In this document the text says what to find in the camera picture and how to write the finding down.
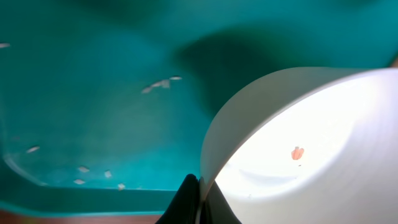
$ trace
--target teal plastic tray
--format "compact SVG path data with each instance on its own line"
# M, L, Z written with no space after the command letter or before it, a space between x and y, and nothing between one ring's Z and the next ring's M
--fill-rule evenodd
M3 1L0 42L11 46L0 49L0 208L162 213L187 174L200 176L206 129L234 93L284 68L385 67L398 50L397 8L396 0ZM172 76L183 79L141 92Z

